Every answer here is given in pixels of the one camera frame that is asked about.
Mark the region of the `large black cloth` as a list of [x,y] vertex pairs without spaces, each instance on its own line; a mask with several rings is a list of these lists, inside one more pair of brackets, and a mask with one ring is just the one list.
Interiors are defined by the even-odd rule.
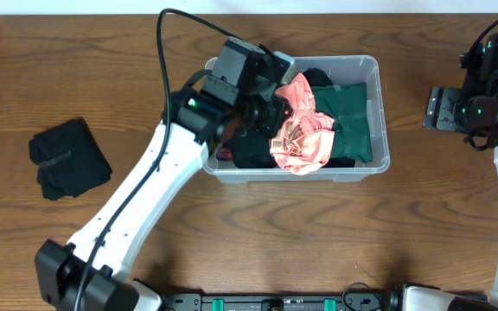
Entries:
[[[303,72],[310,86],[332,86],[328,75],[320,69],[311,68]],[[216,152],[221,162],[233,162],[237,168],[276,168],[278,165],[270,154],[269,140],[254,130],[236,132],[235,135]],[[333,156],[325,168],[350,168],[356,161],[347,157]]]

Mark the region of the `pink printed t-shirt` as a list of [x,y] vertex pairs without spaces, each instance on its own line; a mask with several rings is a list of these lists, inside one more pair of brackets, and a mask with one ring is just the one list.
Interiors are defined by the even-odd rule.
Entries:
[[313,173],[331,156],[334,119],[316,111],[314,93],[302,73],[279,87],[276,94],[288,100],[293,112],[270,140],[271,155],[280,168],[294,175]]

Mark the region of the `green taped cloth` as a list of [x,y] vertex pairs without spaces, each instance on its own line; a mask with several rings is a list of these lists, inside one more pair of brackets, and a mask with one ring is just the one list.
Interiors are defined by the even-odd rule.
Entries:
[[312,86],[316,111],[334,119],[331,159],[355,162],[373,160],[371,134],[367,120],[367,83]]

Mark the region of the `clear plastic storage container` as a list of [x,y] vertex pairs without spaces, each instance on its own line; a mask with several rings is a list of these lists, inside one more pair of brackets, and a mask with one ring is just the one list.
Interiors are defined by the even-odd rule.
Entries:
[[321,168],[307,175],[294,175],[281,168],[237,168],[233,162],[220,161],[211,155],[204,164],[206,173],[223,183],[248,181],[361,181],[369,175],[381,174],[389,168],[386,119],[380,83],[380,67],[369,55],[289,57],[291,73],[309,68],[323,70],[336,85],[367,84],[367,121],[371,134],[373,159],[357,162],[352,168]]

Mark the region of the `black taped cloth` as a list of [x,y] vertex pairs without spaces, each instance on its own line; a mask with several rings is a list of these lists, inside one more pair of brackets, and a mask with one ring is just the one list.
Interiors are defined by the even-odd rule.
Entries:
[[47,200],[76,198],[111,179],[112,168],[82,118],[35,134],[29,158],[37,166],[36,181]]

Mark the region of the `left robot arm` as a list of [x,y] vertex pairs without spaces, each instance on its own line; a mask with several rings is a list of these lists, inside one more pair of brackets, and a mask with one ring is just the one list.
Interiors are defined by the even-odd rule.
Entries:
[[277,89],[295,71],[291,56],[229,37],[209,69],[167,97],[149,146],[97,214],[66,244],[37,251],[42,299],[58,310],[158,310],[162,297],[130,277],[145,239],[215,145],[237,129],[277,134],[291,114]]

